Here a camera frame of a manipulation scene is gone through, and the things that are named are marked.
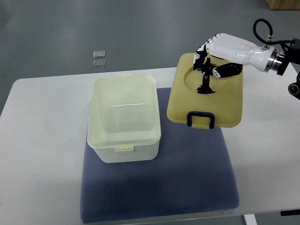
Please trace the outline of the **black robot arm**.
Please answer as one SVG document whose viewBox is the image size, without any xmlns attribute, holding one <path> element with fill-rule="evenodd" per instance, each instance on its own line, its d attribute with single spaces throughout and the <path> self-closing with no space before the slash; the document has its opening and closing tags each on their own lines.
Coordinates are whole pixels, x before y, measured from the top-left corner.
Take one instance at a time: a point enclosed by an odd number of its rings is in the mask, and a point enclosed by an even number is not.
<svg viewBox="0 0 300 225">
<path fill-rule="evenodd" d="M 269 35 L 266 40 L 262 39 L 256 31 L 256 26 L 259 22 L 265 23 L 269 28 Z M 272 50 L 271 55 L 268 57 L 268 62 L 265 68 L 266 72 L 273 70 L 276 71 L 277 75 L 283 75 L 290 63 L 297 65 L 300 64 L 300 40 L 298 38 L 293 38 L 292 40 L 272 41 L 272 25 L 263 18 L 259 18 L 254 22 L 253 34 L 261 43 L 263 43 L 263 50 L 268 50 L 274 45 L 280 45 L 283 50 L 280 53 L 277 51 L 277 49 Z"/>
</svg>

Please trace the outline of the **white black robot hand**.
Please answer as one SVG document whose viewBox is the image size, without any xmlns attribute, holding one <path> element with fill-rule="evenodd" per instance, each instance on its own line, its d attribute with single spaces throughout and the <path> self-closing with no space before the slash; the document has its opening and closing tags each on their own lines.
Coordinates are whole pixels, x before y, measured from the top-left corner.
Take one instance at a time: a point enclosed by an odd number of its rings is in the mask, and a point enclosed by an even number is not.
<svg viewBox="0 0 300 225">
<path fill-rule="evenodd" d="M 278 71 L 282 64 L 274 47 L 262 47 L 225 33 L 214 35 L 196 50 L 193 70 L 198 70 L 210 55 L 242 66 L 252 65 L 261 72 Z"/>
</svg>

